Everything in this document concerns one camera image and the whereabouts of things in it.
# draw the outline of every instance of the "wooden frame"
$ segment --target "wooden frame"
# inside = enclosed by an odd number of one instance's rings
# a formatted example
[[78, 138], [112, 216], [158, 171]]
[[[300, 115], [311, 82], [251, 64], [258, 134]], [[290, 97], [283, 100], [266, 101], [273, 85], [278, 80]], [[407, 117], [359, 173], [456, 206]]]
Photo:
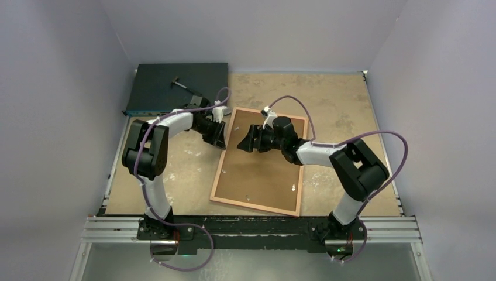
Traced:
[[[260, 113], [260, 111], [259, 110], [256, 110], [256, 109], [234, 107], [233, 112], [232, 112], [231, 119], [229, 121], [228, 131], [227, 131], [227, 134], [226, 134], [226, 144], [227, 145], [229, 144], [229, 138], [230, 138], [230, 135], [231, 135], [231, 132], [232, 132], [232, 129], [233, 129], [233, 124], [234, 124], [234, 121], [235, 121], [235, 118], [236, 118], [236, 113], [238, 111], [247, 111], [247, 112]], [[300, 120], [303, 120], [304, 125], [303, 125], [303, 136], [302, 136], [302, 138], [304, 138], [304, 139], [306, 138], [307, 131], [308, 131], [308, 119], [307, 118], [304, 118], [304, 117], [301, 117], [301, 116], [295, 116], [295, 115], [288, 115], [288, 114], [278, 114], [278, 116], [286, 116], [286, 117], [289, 117], [291, 119], [300, 119]], [[241, 207], [254, 208], [254, 209], [262, 210], [262, 211], [268, 211], [268, 212], [274, 212], [274, 213], [279, 213], [279, 214], [291, 215], [291, 216], [295, 216], [295, 217], [299, 216], [300, 208], [301, 208], [301, 190], [302, 190], [302, 187], [303, 187], [303, 166], [300, 166], [299, 167], [298, 191], [297, 191], [295, 211], [289, 211], [289, 210], [280, 209], [280, 208], [273, 208], [273, 207], [268, 207], [268, 206], [264, 206], [264, 205], [258, 205], [258, 204], [253, 204], [253, 203], [246, 203], [246, 202], [241, 202], [241, 201], [237, 201], [237, 200], [231, 200], [231, 199], [216, 197], [215, 194], [216, 194], [216, 191], [217, 191], [217, 186], [218, 186], [218, 183], [219, 183], [219, 178], [220, 178], [221, 173], [222, 173], [222, 166], [224, 164], [224, 159], [225, 159], [225, 156], [226, 156], [226, 152], [227, 152], [227, 150], [224, 150], [222, 152], [222, 154], [221, 154], [221, 158], [220, 158], [219, 164], [217, 166], [217, 172], [215, 173], [215, 178], [213, 180], [213, 187], [212, 187], [212, 192], [211, 192], [211, 195], [210, 195], [210, 200], [216, 201], [216, 202], [221, 202], [221, 203], [227, 203], [227, 204], [231, 204], [231, 205], [237, 205], [237, 206], [241, 206]]]

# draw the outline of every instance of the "cork board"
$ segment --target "cork board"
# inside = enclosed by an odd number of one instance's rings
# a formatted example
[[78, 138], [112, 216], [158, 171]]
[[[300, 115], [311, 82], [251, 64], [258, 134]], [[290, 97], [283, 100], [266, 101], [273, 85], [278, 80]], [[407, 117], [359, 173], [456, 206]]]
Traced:
[[[306, 118], [291, 118], [298, 136], [306, 138]], [[299, 216], [303, 167], [287, 162], [280, 150], [247, 153], [236, 146], [251, 124], [262, 124], [259, 110], [234, 108], [213, 182], [212, 201]]]

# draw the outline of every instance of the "robotic arm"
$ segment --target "robotic arm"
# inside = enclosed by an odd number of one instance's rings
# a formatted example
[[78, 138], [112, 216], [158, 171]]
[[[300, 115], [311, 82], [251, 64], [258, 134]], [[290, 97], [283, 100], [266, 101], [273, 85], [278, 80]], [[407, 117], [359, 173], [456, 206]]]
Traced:
[[266, 117], [264, 124], [251, 125], [237, 148], [246, 152], [278, 149], [288, 162], [295, 165], [333, 167], [345, 194], [329, 214], [329, 230], [347, 230], [355, 222], [367, 197], [389, 178], [384, 164], [361, 139], [342, 146], [312, 143], [298, 137], [289, 118], [277, 116], [269, 107], [261, 113]]
[[[191, 102], [185, 106], [188, 108], [206, 107], [209, 101], [200, 96], [193, 96]], [[197, 131], [202, 135], [203, 141], [210, 143], [220, 149], [226, 149], [224, 141], [225, 122], [222, 117], [230, 113], [226, 106], [214, 108], [211, 112], [181, 112], [160, 121], [151, 131], [147, 142], [149, 148], [144, 148], [139, 159], [138, 175], [145, 181], [145, 189], [148, 194], [150, 205], [154, 206], [155, 212], [166, 218], [171, 210], [167, 200], [162, 173], [167, 164], [168, 140], [182, 131]], [[131, 123], [126, 146], [122, 154], [122, 164], [127, 167], [130, 174], [133, 168], [145, 132], [154, 122], [135, 120]], [[149, 218], [156, 219], [149, 209], [145, 211]]]

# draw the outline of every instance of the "floor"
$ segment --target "floor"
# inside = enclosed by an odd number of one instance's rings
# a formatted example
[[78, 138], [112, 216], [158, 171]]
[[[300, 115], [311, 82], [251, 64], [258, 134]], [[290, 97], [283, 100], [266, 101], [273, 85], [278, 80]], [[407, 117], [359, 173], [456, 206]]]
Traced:
[[[344, 266], [326, 253], [215, 249], [201, 270], [178, 272], [150, 263], [148, 244], [93, 244], [84, 281], [105, 280], [420, 280], [410, 244], [367, 244], [360, 258]], [[203, 262], [210, 250], [175, 256], [168, 264], [184, 268]]]
[[[282, 95], [298, 97], [308, 108], [318, 142], [341, 142], [376, 130], [373, 109], [361, 74], [233, 73], [229, 76], [229, 106], [262, 109]], [[293, 100], [273, 106], [275, 112], [305, 116]], [[384, 162], [378, 136], [364, 139]], [[163, 173], [167, 198], [175, 214], [278, 215], [209, 200], [221, 151], [203, 143], [195, 132], [181, 132], [169, 140]], [[344, 190], [333, 169], [305, 166], [301, 215], [328, 215]], [[114, 175], [107, 214], [143, 214], [144, 201], [136, 179], [120, 163]], [[399, 216], [392, 186], [372, 200], [365, 216]]]

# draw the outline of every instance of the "metal extrusion frame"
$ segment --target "metal extrusion frame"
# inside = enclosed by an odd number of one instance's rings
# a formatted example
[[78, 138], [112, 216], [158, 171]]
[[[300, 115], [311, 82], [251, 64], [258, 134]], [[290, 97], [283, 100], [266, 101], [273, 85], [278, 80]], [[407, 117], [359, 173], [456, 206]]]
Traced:
[[[81, 244], [76, 256], [71, 281], [82, 280], [91, 245], [96, 243], [150, 244], [137, 240], [140, 217], [88, 217], [81, 235]], [[431, 281], [429, 268], [423, 254], [422, 239], [414, 217], [363, 217], [367, 228], [367, 243], [409, 243], [415, 264], [422, 281]], [[173, 240], [153, 241], [154, 244], [174, 245]], [[326, 240], [325, 244], [343, 244], [346, 241]]]
[[111, 168], [111, 171], [110, 171], [110, 174], [108, 177], [108, 182], [107, 182], [107, 186], [105, 189], [104, 201], [102, 203], [102, 206], [107, 206], [108, 197], [109, 197], [110, 191], [112, 189], [113, 177], [115, 176], [115, 170], [117, 168], [117, 163], [119, 161], [120, 150], [122, 149], [122, 146], [124, 145], [124, 137], [126, 136], [126, 132], [128, 130], [128, 125], [129, 125], [129, 117], [127, 116], [126, 122], [124, 123], [124, 128], [122, 129], [122, 133], [120, 134], [120, 141], [119, 141], [119, 145], [117, 146], [117, 152], [115, 153], [115, 157], [113, 159], [112, 168]]
[[[370, 103], [370, 108], [372, 109], [372, 115], [374, 115], [374, 122], [376, 123], [376, 128], [379, 129], [379, 123], [377, 122], [376, 111], [374, 109], [374, 105], [372, 104], [372, 99], [370, 98], [370, 93], [368, 92], [366, 75], [365, 75], [364, 72], [361, 72], [361, 73], [363, 75], [363, 83], [365, 85], [365, 89], [367, 90], [368, 103]], [[386, 147], [384, 146], [384, 139], [383, 139], [383, 136], [382, 135], [379, 135], [379, 140], [381, 141], [381, 146], [383, 147], [384, 158], [386, 160], [386, 167], [388, 168], [389, 173], [392, 174], [391, 164], [389, 162], [389, 157], [388, 157], [387, 152], [386, 152]], [[392, 181], [391, 182], [391, 185], [392, 185], [392, 189], [394, 191], [394, 195], [396, 196], [396, 199], [398, 201], [399, 213], [400, 213], [401, 216], [404, 216], [405, 214], [404, 214], [404, 211], [403, 211], [403, 205], [401, 204], [401, 200], [399, 198], [398, 189], [396, 188], [396, 182], [395, 181]]]

